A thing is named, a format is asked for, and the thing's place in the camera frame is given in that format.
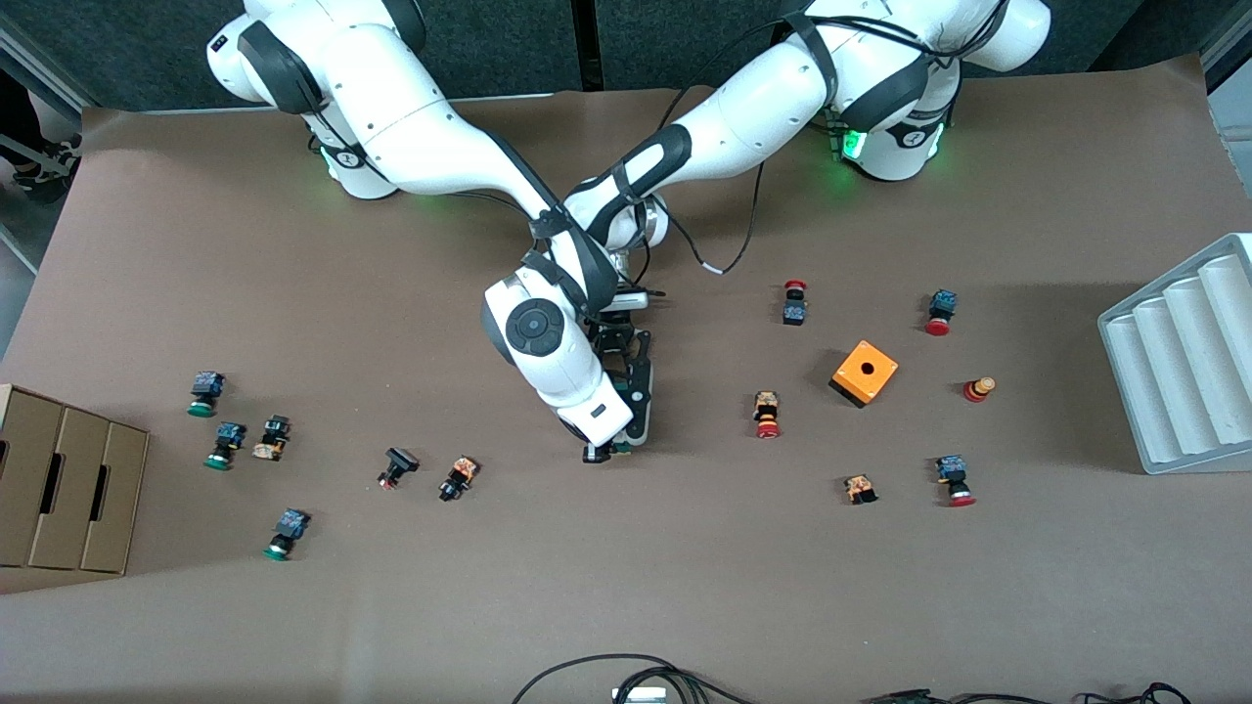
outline green indicator light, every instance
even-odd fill
[[[926,159],[934,157],[939,153],[939,138],[943,137],[943,123],[939,123],[939,129],[935,130],[934,144],[930,145],[930,153],[926,154]]]
[[[844,157],[860,159],[860,153],[864,148],[865,135],[859,132],[848,130],[848,134],[844,135]]]

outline robotic arm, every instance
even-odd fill
[[[960,60],[1015,69],[1050,26],[1040,0],[811,0],[785,19],[796,30],[785,41],[575,188],[566,207],[587,233],[610,251],[641,247],[641,233],[659,244],[667,218],[657,189],[744,173],[823,108],[849,128],[845,159],[881,180],[910,178],[934,154]]]
[[[617,272],[521,155],[452,109],[417,59],[426,30],[416,3],[249,0],[245,9],[208,46],[214,75],[245,100],[303,116],[348,193],[496,189],[521,205],[536,248],[487,291],[483,327],[568,427],[607,443],[632,413],[581,321],[610,306]]]

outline beige organizer with slots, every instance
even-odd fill
[[[0,386],[0,594],[126,571],[148,432]]]

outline orange cube with black hole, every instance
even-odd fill
[[[856,343],[856,349],[844,360],[830,377],[834,388],[853,406],[864,408],[870,401],[883,393],[888,380],[900,368],[895,360],[888,357],[878,347],[864,339]]]

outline brown table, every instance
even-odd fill
[[[461,105],[563,193],[645,137],[669,93]],[[501,701],[533,673],[647,651],[760,701],[909,686],[1064,700],[1152,679],[1252,690],[1252,476],[1137,466],[1096,316],[1252,224],[1193,59],[970,81],[918,179],[881,184],[805,133],[769,162],[759,233],[717,278],[656,252],[654,441],[602,467],[478,327],[525,223],[492,203],[354,202],[267,113],[91,115],[3,378],[153,431],[131,575],[0,599],[13,701]],[[724,263],[751,175],[670,189]],[[810,321],[779,323],[780,284]],[[936,288],[954,332],[920,332]],[[826,385],[861,338],[900,362],[858,411]],[[215,421],[293,418],[278,465],[200,467]],[[959,383],[992,375],[984,405]],[[752,395],[781,395],[780,440]],[[389,446],[423,462],[373,479]],[[459,453],[483,465],[444,505]],[[978,505],[944,507],[962,452]],[[881,500],[849,506],[868,472]],[[287,506],[295,560],[260,556]],[[602,701],[627,665],[536,701]],[[44,694],[45,698],[34,695]]]

